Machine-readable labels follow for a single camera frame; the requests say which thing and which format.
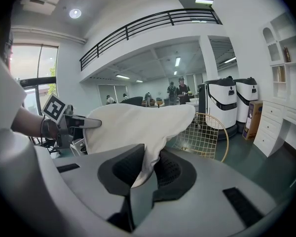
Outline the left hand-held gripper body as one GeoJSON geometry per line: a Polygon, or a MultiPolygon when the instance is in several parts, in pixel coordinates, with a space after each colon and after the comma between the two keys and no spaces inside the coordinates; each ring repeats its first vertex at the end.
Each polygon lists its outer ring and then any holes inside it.
{"type": "Polygon", "coordinates": [[[58,134],[54,139],[57,149],[67,149],[71,144],[83,142],[80,127],[83,116],[75,115],[72,105],[65,104],[55,94],[51,94],[43,106],[42,114],[57,125],[58,134]]]}

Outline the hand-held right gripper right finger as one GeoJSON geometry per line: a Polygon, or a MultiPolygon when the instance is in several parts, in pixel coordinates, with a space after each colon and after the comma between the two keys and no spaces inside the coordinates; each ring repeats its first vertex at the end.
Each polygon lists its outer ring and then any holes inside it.
{"type": "Polygon", "coordinates": [[[153,192],[153,202],[174,201],[188,192],[196,181],[196,170],[187,160],[162,150],[154,165],[158,189],[153,192]]]}

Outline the white drawer cabinet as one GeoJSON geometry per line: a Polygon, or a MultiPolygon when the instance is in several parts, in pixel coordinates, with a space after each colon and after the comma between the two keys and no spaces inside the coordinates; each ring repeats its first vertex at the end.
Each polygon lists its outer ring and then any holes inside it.
{"type": "Polygon", "coordinates": [[[270,157],[284,144],[283,132],[287,131],[283,124],[284,106],[263,101],[262,113],[254,145],[266,156],[270,157]]]}

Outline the round ceiling light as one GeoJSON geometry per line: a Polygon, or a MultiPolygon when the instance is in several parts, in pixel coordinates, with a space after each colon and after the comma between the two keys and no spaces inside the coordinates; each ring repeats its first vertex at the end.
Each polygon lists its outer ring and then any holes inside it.
{"type": "Polygon", "coordinates": [[[69,16],[70,16],[72,19],[77,19],[77,18],[79,18],[81,15],[82,15],[82,12],[81,12],[81,10],[78,9],[78,8],[74,8],[74,9],[72,9],[72,10],[69,12],[69,16]]]}

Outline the white and black service robot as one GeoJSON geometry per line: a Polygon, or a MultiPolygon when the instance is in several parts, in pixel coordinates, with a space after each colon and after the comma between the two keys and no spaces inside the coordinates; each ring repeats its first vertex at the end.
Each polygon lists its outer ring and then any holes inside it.
{"type": "Polygon", "coordinates": [[[236,84],[231,77],[208,80],[198,86],[200,113],[207,128],[218,131],[218,140],[225,140],[237,132],[236,84]]]}
{"type": "Polygon", "coordinates": [[[243,132],[247,115],[249,111],[249,103],[258,100],[258,85],[254,78],[234,79],[237,94],[237,117],[236,124],[238,133],[243,132]]]}

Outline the large window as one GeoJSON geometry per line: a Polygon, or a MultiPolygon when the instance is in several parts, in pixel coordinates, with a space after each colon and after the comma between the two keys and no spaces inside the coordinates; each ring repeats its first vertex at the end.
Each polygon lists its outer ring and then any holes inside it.
{"type": "Polygon", "coordinates": [[[33,114],[41,110],[51,94],[57,94],[56,65],[58,47],[16,44],[12,47],[10,71],[26,93],[22,104],[33,114]]]}

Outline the gold wire chair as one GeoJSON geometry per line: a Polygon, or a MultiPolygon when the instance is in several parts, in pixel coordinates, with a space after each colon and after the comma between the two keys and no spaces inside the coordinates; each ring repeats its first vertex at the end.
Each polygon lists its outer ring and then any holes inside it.
{"type": "Polygon", "coordinates": [[[224,155],[220,160],[223,162],[229,151],[229,135],[226,128],[212,115],[195,113],[191,124],[176,136],[171,147],[215,159],[219,141],[225,142],[224,155]]]}

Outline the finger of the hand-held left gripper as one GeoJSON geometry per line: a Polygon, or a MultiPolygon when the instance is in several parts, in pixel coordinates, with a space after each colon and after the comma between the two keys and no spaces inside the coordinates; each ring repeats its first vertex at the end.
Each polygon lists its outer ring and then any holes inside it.
{"type": "Polygon", "coordinates": [[[101,127],[102,121],[99,119],[93,119],[93,118],[84,118],[84,125],[82,126],[83,129],[89,129],[89,128],[98,128],[101,127]]]}

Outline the white cushion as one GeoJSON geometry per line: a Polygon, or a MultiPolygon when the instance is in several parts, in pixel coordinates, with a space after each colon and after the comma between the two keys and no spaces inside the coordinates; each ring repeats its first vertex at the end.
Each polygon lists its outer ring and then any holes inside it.
{"type": "Polygon", "coordinates": [[[167,141],[186,130],[194,116],[192,105],[149,108],[119,103],[101,106],[88,115],[91,119],[101,120],[102,125],[84,129],[86,149],[89,154],[96,154],[144,144],[145,155],[140,163],[140,173],[132,185],[136,188],[151,176],[167,141]]]}

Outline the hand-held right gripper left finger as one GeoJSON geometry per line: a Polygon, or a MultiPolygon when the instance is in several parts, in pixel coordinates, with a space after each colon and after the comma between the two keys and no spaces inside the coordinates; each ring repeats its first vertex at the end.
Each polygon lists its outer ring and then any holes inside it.
{"type": "Polygon", "coordinates": [[[112,195],[123,197],[120,210],[111,215],[107,221],[129,233],[135,225],[132,216],[130,190],[142,170],[145,145],[137,144],[132,148],[103,162],[98,169],[98,179],[112,195]]]}

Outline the tan shelf ornament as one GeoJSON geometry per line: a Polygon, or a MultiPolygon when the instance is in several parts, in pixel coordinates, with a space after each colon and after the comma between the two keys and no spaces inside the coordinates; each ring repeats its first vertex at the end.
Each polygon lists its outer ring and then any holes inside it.
{"type": "Polygon", "coordinates": [[[285,68],[283,66],[278,66],[277,67],[277,72],[278,72],[278,81],[279,82],[285,82],[285,68]]]}

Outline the person's left forearm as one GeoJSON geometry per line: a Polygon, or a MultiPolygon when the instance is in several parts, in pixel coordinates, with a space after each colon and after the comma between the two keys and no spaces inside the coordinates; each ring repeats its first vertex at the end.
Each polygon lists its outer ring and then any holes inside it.
{"type": "Polygon", "coordinates": [[[55,122],[43,116],[35,115],[23,107],[20,107],[17,112],[11,130],[30,137],[48,139],[56,139],[58,134],[58,128],[55,122]]]}

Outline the tall cardboard box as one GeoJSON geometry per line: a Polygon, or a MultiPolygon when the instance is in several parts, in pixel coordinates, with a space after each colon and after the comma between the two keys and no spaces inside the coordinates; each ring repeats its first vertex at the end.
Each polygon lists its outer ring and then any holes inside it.
{"type": "Polygon", "coordinates": [[[242,133],[242,136],[245,140],[251,140],[255,138],[259,128],[262,106],[263,101],[251,101],[249,103],[247,119],[242,133]]]}

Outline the white shelf unit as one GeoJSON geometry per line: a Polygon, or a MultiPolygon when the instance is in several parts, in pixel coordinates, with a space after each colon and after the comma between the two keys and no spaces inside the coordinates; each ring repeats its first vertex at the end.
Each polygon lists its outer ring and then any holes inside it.
{"type": "Polygon", "coordinates": [[[296,20],[290,12],[284,12],[263,27],[262,36],[272,72],[273,98],[296,103],[296,20]],[[285,61],[285,46],[290,54],[290,63],[285,61]],[[285,68],[285,82],[278,81],[278,66],[285,68]]]}

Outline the black balcony railing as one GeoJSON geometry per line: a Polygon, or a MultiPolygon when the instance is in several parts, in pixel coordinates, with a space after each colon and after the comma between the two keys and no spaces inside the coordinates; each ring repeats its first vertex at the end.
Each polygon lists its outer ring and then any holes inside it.
{"type": "Polygon", "coordinates": [[[154,13],[116,29],[97,42],[80,58],[80,70],[83,71],[104,52],[120,42],[128,41],[131,37],[155,28],[189,23],[222,24],[216,12],[211,8],[181,8],[154,13]]]}

